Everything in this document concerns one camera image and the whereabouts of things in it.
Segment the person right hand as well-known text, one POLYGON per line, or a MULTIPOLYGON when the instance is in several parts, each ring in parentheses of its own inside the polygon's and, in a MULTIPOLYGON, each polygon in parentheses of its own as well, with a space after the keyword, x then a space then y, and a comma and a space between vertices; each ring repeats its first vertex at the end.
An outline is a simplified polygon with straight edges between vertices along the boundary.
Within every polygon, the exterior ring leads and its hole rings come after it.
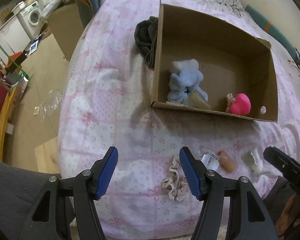
POLYGON ((294 194, 289 198, 275 229, 279 239, 300 240, 300 195, 294 194))

